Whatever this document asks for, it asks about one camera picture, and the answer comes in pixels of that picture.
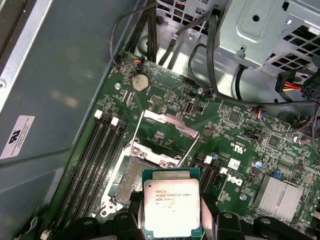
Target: black cable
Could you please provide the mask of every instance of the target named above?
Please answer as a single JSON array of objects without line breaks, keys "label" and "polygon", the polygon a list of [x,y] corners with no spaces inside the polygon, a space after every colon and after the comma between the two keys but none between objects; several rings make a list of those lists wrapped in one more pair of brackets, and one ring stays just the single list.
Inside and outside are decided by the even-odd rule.
[{"label": "black cable", "polygon": [[263,120],[263,117],[259,118],[260,123],[269,131],[271,131],[274,134],[280,134],[280,135],[286,135],[286,134],[294,134],[296,132],[301,131],[302,129],[304,129],[305,127],[307,127],[309,124],[312,123],[313,118],[309,117],[309,119],[307,121],[305,121],[304,123],[302,123],[299,127],[295,128],[294,130],[291,131],[277,131],[277,130],[273,130],[271,127],[269,127],[265,121]]},{"label": "black cable", "polygon": [[156,11],[156,7],[151,8],[152,10],[152,61],[155,63],[157,61],[157,45],[158,45],[158,37],[157,37],[157,11]]},{"label": "black cable", "polygon": [[204,44],[202,44],[202,43],[199,43],[199,44],[197,44],[197,45],[194,47],[194,49],[192,50],[191,55],[190,55],[190,57],[189,57],[189,60],[188,60],[188,71],[189,71],[190,75],[192,76],[192,80],[193,80],[196,84],[198,84],[199,87],[201,87],[201,88],[203,88],[203,89],[205,89],[205,90],[208,90],[209,87],[203,85],[203,84],[201,83],[201,80],[199,80],[199,79],[195,76],[194,71],[192,70],[192,65],[191,65],[192,60],[194,59],[195,55],[197,54],[198,48],[200,48],[200,47],[206,48],[207,46],[204,45]]},{"label": "black cable", "polygon": [[110,36],[109,51],[110,51],[110,57],[111,57],[111,60],[112,60],[113,64],[116,65],[118,68],[128,67],[128,66],[131,66],[132,64],[134,64],[133,62],[126,63],[126,64],[119,64],[119,63],[117,63],[117,61],[115,59],[115,56],[114,56],[114,38],[115,38],[115,33],[116,33],[116,30],[117,30],[117,27],[118,27],[120,21],[122,19],[124,19],[125,17],[127,17],[127,16],[140,13],[140,12],[142,12],[144,10],[148,10],[150,8],[153,8],[153,7],[157,6],[157,5],[158,5],[158,3],[155,2],[153,4],[150,4],[150,5],[138,8],[136,10],[127,12],[124,15],[121,15],[120,17],[118,17],[117,20],[115,21],[115,23],[113,25],[112,33],[111,33],[111,36]]},{"label": "black cable", "polygon": [[312,123],[312,127],[311,127],[311,142],[312,142],[312,147],[313,147],[313,150],[315,152],[315,154],[317,154],[318,156],[320,156],[320,152],[318,151],[317,147],[316,147],[316,128],[317,128],[317,119],[318,119],[318,116],[320,114],[320,106],[318,105],[316,107],[316,110],[314,112],[314,117],[313,117],[313,123]]},{"label": "black cable", "polygon": [[210,20],[209,20],[208,37],[207,37],[207,45],[206,45],[206,55],[207,55],[206,63],[207,63],[208,77],[212,85],[213,92],[219,99],[235,105],[244,105],[249,107],[260,107],[260,108],[277,108],[277,107],[292,106],[292,105],[314,106],[316,104],[314,101],[267,102],[267,103],[243,101],[243,100],[237,100],[233,97],[220,93],[218,90],[217,82],[216,82],[215,68],[214,68],[214,50],[215,50],[216,32],[217,32],[217,17],[213,15],[210,17]]},{"label": "black cable", "polygon": [[153,39],[152,39],[152,14],[151,14],[151,10],[149,9],[148,11],[148,40],[147,40],[147,52],[146,52],[146,58],[152,62],[152,49],[153,49]]},{"label": "black cable", "polygon": [[[188,30],[188,29],[192,29],[195,26],[201,24],[202,22],[204,22],[205,20],[207,20],[207,18],[210,16],[210,13],[206,13],[203,14],[201,17],[199,17],[198,19],[190,22],[189,24],[183,26],[182,28],[180,28],[175,34],[179,37],[182,33],[184,33],[184,31]],[[177,39],[172,38],[171,42],[169,43],[168,48],[166,49],[164,55],[162,56],[162,58],[160,59],[158,65],[163,66],[166,62],[166,60],[168,59],[169,55],[171,54],[171,52],[173,51],[175,45],[177,43]]]},{"label": "black cable", "polygon": [[148,20],[148,12],[147,11],[143,11],[138,22],[136,23],[134,30],[130,36],[130,39],[127,43],[127,45],[125,46],[125,51],[130,52],[130,53],[134,53],[136,46],[138,44],[138,41],[141,37],[141,34],[143,32],[143,29],[146,25],[146,22]]},{"label": "black cable", "polygon": [[[293,102],[293,100],[288,96],[286,91],[279,92],[280,97],[285,100],[286,102]],[[298,105],[293,105],[294,111],[297,115],[297,121],[301,118],[301,113]]]},{"label": "black cable", "polygon": [[239,65],[239,69],[234,81],[235,95],[238,100],[242,100],[241,92],[240,92],[240,79],[245,69],[247,69],[246,66]]}]

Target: intel xeon processor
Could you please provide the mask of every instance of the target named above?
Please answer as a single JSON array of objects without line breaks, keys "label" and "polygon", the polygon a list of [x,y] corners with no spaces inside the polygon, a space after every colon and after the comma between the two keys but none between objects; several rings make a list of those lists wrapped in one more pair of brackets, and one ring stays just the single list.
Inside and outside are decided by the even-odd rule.
[{"label": "intel xeon processor", "polygon": [[[145,178],[147,171],[151,179]],[[201,236],[199,180],[193,171],[199,176],[197,168],[143,171],[143,230],[147,238]]]}]

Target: blue capacitor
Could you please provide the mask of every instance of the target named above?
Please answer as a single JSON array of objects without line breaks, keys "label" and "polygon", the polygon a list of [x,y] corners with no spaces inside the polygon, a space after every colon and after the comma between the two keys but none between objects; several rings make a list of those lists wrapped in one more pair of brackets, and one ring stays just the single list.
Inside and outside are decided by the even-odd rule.
[{"label": "blue capacitor", "polygon": [[262,169],[262,165],[263,165],[263,164],[262,164],[261,161],[253,161],[253,162],[252,162],[252,166],[255,167],[255,168],[257,168],[257,169],[259,169],[259,170]]}]

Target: capacitor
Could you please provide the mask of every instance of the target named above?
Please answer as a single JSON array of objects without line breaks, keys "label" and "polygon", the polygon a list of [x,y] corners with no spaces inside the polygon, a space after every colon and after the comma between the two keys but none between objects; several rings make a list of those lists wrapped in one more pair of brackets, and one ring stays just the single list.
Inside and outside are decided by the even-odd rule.
[{"label": "capacitor", "polygon": [[205,92],[205,90],[204,90],[202,87],[198,87],[198,89],[196,90],[196,92],[197,92],[198,94],[202,95],[202,94]]},{"label": "capacitor", "polygon": [[309,144],[311,144],[311,139],[310,138],[300,138],[299,144],[300,145],[309,145]]},{"label": "capacitor", "polygon": [[245,195],[244,193],[241,193],[240,194],[240,200],[242,200],[242,201],[245,201],[245,200],[247,200],[247,195]]},{"label": "capacitor", "polygon": [[132,78],[131,84],[136,92],[144,92],[149,87],[149,79],[144,74],[138,74]]},{"label": "capacitor", "polygon": [[218,159],[218,154],[216,154],[215,152],[211,153],[211,157],[213,160],[217,160]]},{"label": "capacitor", "polygon": [[253,162],[252,162],[252,166],[255,167],[255,168],[257,168],[257,169],[259,169],[259,170],[262,169],[262,165],[263,165],[263,164],[262,164],[261,161],[253,161]]}]

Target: red wire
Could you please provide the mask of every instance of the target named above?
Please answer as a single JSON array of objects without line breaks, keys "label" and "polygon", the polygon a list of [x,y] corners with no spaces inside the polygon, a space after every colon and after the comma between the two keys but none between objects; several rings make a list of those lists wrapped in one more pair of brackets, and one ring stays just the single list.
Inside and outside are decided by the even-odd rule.
[{"label": "red wire", "polygon": [[292,89],[301,89],[302,88],[299,85],[294,85],[294,84],[290,84],[290,83],[285,83],[284,86],[292,88]]}]

